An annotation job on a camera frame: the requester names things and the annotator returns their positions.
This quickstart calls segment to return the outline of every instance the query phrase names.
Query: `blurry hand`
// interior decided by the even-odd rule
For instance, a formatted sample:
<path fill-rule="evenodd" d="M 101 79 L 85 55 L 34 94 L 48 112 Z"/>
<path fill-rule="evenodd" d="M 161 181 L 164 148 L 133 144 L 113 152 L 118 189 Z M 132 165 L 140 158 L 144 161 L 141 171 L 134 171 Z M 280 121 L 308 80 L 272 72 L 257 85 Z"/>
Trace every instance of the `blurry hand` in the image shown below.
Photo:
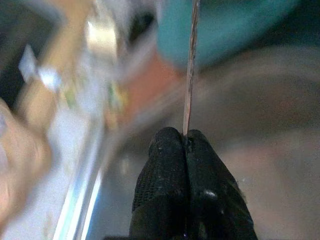
<path fill-rule="evenodd" d="M 0 100 L 0 235 L 25 205 L 28 192 L 51 165 L 49 145 L 12 116 Z"/>

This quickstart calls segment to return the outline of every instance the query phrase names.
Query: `finger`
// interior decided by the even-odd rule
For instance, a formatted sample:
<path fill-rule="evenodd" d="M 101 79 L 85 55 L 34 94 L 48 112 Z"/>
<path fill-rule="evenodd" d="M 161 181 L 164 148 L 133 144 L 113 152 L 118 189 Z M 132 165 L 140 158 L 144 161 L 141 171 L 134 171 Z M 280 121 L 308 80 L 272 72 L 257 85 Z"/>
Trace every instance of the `finger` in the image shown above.
<path fill-rule="evenodd" d="M 199 130 L 187 136 L 191 234 L 198 237 L 205 232 L 203 239 L 257 239 L 235 178 Z"/>
<path fill-rule="evenodd" d="M 181 135 L 166 127 L 151 141 L 149 158 L 136 183 L 130 236 L 170 239 L 183 235 L 187 201 Z"/>

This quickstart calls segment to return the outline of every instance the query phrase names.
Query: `white surface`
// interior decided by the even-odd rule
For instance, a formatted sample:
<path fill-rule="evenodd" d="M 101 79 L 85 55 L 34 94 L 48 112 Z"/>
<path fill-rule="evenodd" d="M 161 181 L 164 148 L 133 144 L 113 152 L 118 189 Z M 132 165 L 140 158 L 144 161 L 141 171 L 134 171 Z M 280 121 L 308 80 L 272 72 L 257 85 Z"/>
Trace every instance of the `white surface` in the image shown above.
<path fill-rule="evenodd" d="M 48 133 L 52 168 L 30 194 L 27 206 L 7 227 L 4 240 L 51 240 L 71 177 L 84 150 L 90 119 L 60 107 Z"/>

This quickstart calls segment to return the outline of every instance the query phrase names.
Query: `teal fabric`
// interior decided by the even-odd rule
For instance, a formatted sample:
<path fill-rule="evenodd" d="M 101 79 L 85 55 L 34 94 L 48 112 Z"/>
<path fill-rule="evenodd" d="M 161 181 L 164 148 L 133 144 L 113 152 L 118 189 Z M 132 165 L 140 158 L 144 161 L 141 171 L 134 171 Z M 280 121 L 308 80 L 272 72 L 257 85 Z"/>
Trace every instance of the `teal fabric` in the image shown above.
<path fill-rule="evenodd" d="M 202 0 L 196 62 L 202 68 L 245 47 L 281 20 L 299 0 Z M 188 63 L 191 0 L 170 0 L 157 33 L 160 55 L 178 68 Z"/>

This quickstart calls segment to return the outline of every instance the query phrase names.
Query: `thin metal strip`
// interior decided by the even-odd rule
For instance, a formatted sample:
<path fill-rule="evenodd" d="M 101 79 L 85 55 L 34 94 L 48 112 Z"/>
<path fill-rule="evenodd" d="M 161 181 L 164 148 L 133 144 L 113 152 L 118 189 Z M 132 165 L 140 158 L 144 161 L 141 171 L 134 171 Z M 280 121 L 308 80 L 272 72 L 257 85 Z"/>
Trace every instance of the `thin metal strip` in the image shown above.
<path fill-rule="evenodd" d="M 184 100 L 184 114 L 183 114 L 183 126 L 182 134 L 187 136 L 189 130 L 189 122 L 191 115 L 191 103 L 192 103 L 192 89 L 193 81 L 195 78 L 195 58 L 196 58 L 196 43 L 197 43 L 197 24 L 198 24 L 198 12 L 199 12 L 200 0 L 192 1 L 192 24 L 191 35 L 189 41 L 189 56 L 188 66 L 186 73 L 186 89 Z"/>

